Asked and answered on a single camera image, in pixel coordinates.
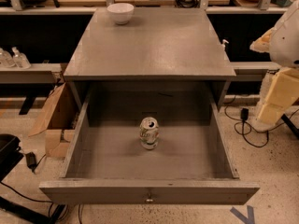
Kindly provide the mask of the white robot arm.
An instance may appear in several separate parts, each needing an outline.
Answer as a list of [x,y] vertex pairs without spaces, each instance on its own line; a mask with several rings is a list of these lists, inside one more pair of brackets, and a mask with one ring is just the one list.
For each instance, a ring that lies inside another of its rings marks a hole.
[[299,67],[299,1],[294,1],[269,29],[249,46],[250,50],[270,55],[272,62],[284,67]]

